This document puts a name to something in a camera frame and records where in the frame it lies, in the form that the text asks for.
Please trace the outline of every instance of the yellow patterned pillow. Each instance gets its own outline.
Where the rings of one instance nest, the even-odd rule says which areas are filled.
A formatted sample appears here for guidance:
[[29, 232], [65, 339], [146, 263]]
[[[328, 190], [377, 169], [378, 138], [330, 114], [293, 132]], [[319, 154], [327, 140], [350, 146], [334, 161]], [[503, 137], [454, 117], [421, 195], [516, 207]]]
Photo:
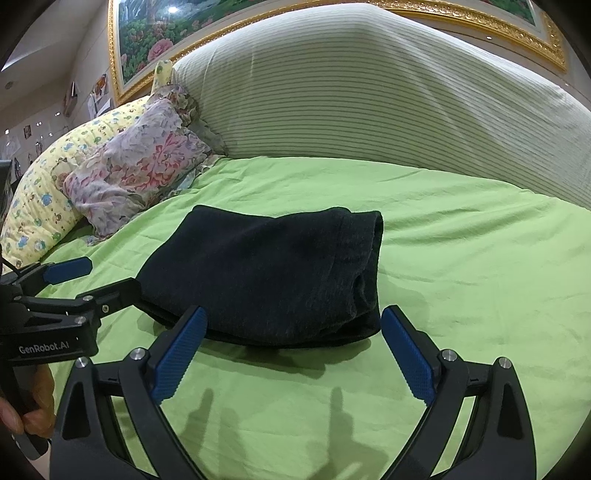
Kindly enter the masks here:
[[144, 112], [148, 97], [126, 103], [56, 140], [28, 168], [2, 227], [2, 254], [17, 267], [39, 261], [81, 220], [56, 186], [60, 163], [77, 165], [85, 152], [124, 130]]
[[173, 76], [173, 62], [160, 60], [154, 69], [154, 81], [152, 82], [152, 93], [162, 85], [170, 85]]

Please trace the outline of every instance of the gold picture frame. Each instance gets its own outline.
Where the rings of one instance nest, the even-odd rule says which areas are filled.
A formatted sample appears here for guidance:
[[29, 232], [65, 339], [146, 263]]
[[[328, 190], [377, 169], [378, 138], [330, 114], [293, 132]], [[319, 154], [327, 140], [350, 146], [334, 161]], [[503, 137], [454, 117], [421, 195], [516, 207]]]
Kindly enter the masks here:
[[[558, 68], [559, 71], [566, 71], [566, 57], [562, 36], [556, 24], [543, 12], [541, 13], [541, 20], [544, 24], [543, 27], [545, 28], [548, 40], [542, 40], [531, 31], [502, 20], [494, 15], [483, 13], [464, 5], [439, 0], [364, 0], [364, 2], [376, 5], [403, 17], [425, 18], [428, 20], [450, 22], [456, 25], [475, 28], [487, 34], [494, 34], [497, 37], [504, 38], [520, 47], [524, 47], [538, 57], [547, 60], [554, 67]], [[169, 59], [175, 62], [206, 43], [260, 20], [274, 17], [275, 15], [301, 10], [303, 8], [344, 3], [360, 3], [360, 0], [304, 0], [284, 7], [274, 8], [267, 12], [244, 18], [231, 25], [220, 28], [219, 30], [191, 43], [189, 46], [185, 46], [180, 51], [176, 51], [169, 57]], [[147, 68], [145, 74], [140, 75], [139, 79], [130, 82], [131, 85], [122, 85], [121, 66], [118, 63], [120, 55], [118, 51], [118, 42], [116, 41], [115, 14], [115, 0], [109, 0], [109, 62], [114, 100], [117, 105], [120, 105], [129, 101], [139, 92], [146, 89], [152, 83], [154, 71], [153, 69]]]

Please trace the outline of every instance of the painting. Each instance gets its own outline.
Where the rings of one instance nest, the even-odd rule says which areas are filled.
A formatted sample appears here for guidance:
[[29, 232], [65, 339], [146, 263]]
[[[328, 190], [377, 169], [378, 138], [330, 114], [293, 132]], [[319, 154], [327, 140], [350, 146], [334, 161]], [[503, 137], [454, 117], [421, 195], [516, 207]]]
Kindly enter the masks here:
[[[284, 12], [346, 1], [351, 0], [295, 0], [287, 5], [281, 0], [109, 0], [109, 88], [114, 104], [146, 92], [158, 60], [175, 62], [201, 45]], [[405, 17], [443, 20], [498, 35], [560, 72], [566, 69], [558, 28], [547, 15], [535, 14], [530, 0], [469, 0], [470, 7], [440, 0], [365, 1]], [[475, 8], [484, 2], [508, 15]], [[507, 18], [513, 16], [522, 19], [521, 25]]]
[[482, 0], [535, 25], [534, 13], [528, 0]]
[[264, 0], [119, 0], [123, 83], [204, 27]]

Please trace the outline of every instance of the ceiling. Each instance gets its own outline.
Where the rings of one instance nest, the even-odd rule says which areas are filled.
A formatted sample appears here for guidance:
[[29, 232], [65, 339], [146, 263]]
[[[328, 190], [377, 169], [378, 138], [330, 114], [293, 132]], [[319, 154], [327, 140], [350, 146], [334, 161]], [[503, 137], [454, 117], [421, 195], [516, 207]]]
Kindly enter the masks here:
[[33, 23], [0, 72], [0, 110], [71, 71], [87, 26], [106, 1], [56, 0]]

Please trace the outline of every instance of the striped pillow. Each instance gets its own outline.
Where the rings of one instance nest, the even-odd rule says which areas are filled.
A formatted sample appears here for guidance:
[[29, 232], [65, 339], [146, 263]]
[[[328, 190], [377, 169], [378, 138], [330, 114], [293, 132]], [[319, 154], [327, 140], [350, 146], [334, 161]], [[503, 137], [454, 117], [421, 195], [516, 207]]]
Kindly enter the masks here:
[[591, 207], [591, 112], [541, 76], [367, 4], [278, 15], [174, 65], [231, 157], [357, 158]]

